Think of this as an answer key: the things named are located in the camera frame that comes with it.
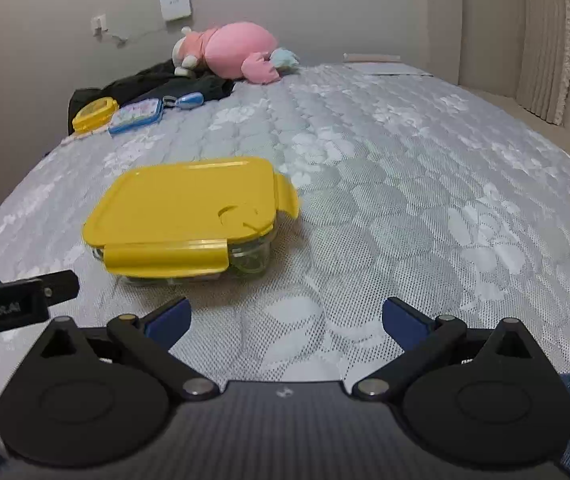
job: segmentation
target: wall outlet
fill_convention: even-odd
[[[191,16],[190,0],[159,0],[161,14],[166,22]]]
[[[92,18],[92,33],[95,36],[107,31],[107,17],[104,14]]]

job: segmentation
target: bed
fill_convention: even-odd
[[[82,223],[124,171],[232,155],[267,158],[299,191],[261,278],[142,288],[84,246]],[[388,296],[473,327],[519,317],[568,372],[570,156],[434,77],[318,66],[241,82],[158,124],[59,146],[30,172],[0,207],[0,279],[67,268],[81,291],[52,314],[79,326],[189,298],[191,329],[171,352],[220,386],[351,388],[401,352],[380,325]],[[43,327],[0,334],[0,393]]]

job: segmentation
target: plush toy foot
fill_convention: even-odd
[[[281,78],[276,67],[267,61],[265,55],[260,52],[254,52],[247,56],[241,65],[241,72],[250,83],[267,84]]]
[[[182,66],[177,66],[174,69],[174,75],[181,76],[181,77],[194,77],[194,72],[192,72],[191,70],[187,70],[186,68],[183,68]]]

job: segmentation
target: floor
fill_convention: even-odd
[[[465,88],[465,90],[468,90],[472,92],[472,94],[476,94],[477,96],[482,97],[485,99],[485,101],[496,105],[498,108],[502,108],[509,115],[516,119],[520,119],[532,130],[535,130],[539,134],[547,137],[547,139],[551,140],[554,144],[570,154],[567,132],[562,126],[546,123],[542,119],[536,117],[534,114],[528,112],[525,108],[522,108],[511,97],[490,94],[489,92],[483,92],[482,90],[475,90],[473,88]]]

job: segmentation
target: black textured surface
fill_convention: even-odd
[[[230,383],[187,402],[150,446],[91,470],[11,462],[8,479],[290,480],[567,479],[551,464],[514,472],[465,469],[417,447],[385,404],[348,397],[340,383]]]

